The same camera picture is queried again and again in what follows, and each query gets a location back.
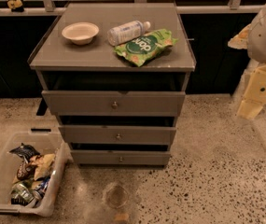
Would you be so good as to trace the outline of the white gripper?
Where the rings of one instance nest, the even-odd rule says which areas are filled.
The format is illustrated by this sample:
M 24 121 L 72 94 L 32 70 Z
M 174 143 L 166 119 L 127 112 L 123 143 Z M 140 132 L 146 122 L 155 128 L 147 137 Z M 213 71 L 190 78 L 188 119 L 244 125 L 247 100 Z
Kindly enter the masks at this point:
M 254 119 L 266 105 L 266 64 L 257 67 L 250 75 L 237 116 Z

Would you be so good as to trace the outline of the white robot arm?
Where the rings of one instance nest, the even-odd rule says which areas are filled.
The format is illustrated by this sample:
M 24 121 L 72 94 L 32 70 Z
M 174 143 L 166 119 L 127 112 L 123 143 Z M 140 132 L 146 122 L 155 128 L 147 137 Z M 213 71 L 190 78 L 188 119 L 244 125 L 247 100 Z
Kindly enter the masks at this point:
M 251 22 L 247 52 L 259 65 L 250 74 L 237 115 L 253 119 L 266 105 L 266 4 Z

